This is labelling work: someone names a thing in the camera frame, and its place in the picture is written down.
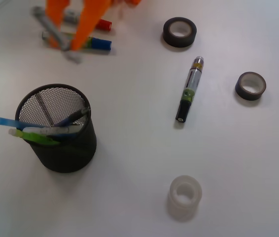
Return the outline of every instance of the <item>pen holder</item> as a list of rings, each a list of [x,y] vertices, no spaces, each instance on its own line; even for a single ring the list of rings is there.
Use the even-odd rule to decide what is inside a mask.
[[[69,85],[50,84],[30,92],[19,104],[15,119],[53,126],[84,107],[90,107],[90,104],[82,92]],[[77,134],[57,145],[41,145],[25,140],[46,168],[70,173],[83,168],[94,156],[97,140],[91,111],[73,125],[83,127]]]

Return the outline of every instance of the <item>blue pen cap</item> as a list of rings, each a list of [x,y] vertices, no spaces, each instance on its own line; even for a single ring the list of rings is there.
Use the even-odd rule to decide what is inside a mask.
[[[102,50],[111,50],[111,41],[104,40],[104,39],[97,39],[97,38],[92,38],[91,40],[91,48],[94,49],[102,49]]]

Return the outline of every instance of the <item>blue pen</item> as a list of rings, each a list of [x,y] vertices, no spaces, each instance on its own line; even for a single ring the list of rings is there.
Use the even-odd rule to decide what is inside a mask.
[[[69,126],[71,123],[75,122],[76,120],[80,119],[84,115],[90,112],[89,107],[85,107],[81,110],[78,110],[74,113],[72,113],[70,116],[68,116],[66,119],[58,122],[57,124],[53,125],[53,127],[65,127]]]
[[[7,118],[0,118],[0,125],[16,127],[20,130],[23,130],[25,127],[45,127],[45,126],[34,124],[34,123],[20,122],[17,120],[12,120],[12,119],[7,119]]]

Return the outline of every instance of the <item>red marker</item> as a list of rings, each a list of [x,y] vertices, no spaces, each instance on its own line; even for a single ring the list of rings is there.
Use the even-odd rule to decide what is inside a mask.
[[[64,21],[71,24],[78,24],[79,21],[79,14],[75,13],[71,10],[66,10],[64,14]],[[103,31],[110,31],[111,30],[112,22],[100,19],[96,25],[96,29],[103,30]]]

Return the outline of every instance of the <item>white table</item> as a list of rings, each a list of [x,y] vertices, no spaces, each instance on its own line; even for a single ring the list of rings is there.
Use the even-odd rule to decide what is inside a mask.
[[[84,54],[80,65],[42,45],[29,9],[43,3],[13,0],[0,9],[0,117],[14,118],[39,86],[69,84],[90,101],[98,146],[87,167],[59,174],[0,126],[1,237],[279,236],[279,1],[115,8],[104,16],[114,30],[94,34],[112,40],[112,52]],[[161,40],[176,16],[198,28],[189,49]],[[205,67],[181,127],[174,118],[196,56]],[[258,102],[234,93],[247,71],[267,82]],[[170,183],[183,174],[203,189],[188,222],[166,209]]]

